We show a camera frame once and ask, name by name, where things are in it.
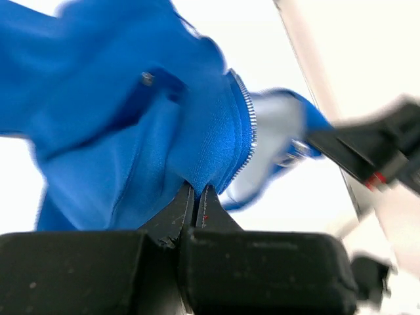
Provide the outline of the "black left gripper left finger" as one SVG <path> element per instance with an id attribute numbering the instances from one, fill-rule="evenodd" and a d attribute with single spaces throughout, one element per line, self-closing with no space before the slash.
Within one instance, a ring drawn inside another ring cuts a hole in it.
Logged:
<path id="1" fill-rule="evenodd" d="M 178 245 L 182 229 L 191 225 L 194 203 L 194 189 L 184 182 L 170 204 L 139 229 L 146 231 L 156 245 L 175 248 Z"/>

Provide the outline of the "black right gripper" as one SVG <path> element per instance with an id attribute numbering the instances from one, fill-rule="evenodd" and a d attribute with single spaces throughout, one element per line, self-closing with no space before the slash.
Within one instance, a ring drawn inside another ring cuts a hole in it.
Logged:
<path id="1" fill-rule="evenodd" d="M 309 144 L 370 189 L 398 181 L 419 193 L 419 100 L 403 96 L 365 122 L 310 132 Z"/>

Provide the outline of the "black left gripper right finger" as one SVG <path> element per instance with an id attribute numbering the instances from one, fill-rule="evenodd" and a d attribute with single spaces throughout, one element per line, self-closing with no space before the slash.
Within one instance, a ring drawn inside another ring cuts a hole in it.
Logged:
<path id="1" fill-rule="evenodd" d="M 213 186 L 206 186 L 201 194 L 195 227 L 212 231 L 243 230 L 224 210 Z"/>

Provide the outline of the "blue zip-up jacket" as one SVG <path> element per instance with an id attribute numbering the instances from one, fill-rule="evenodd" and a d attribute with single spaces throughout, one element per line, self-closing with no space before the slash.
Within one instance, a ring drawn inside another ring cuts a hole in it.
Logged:
<path id="1" fill-rule="evenodd" d="M 170 1 L 1 2 L 1 134 L 33 142 L 38 231 L 136 229 L 185 182 L 237 210 L 329 127 L 294 91 L 250 93 Z"/>

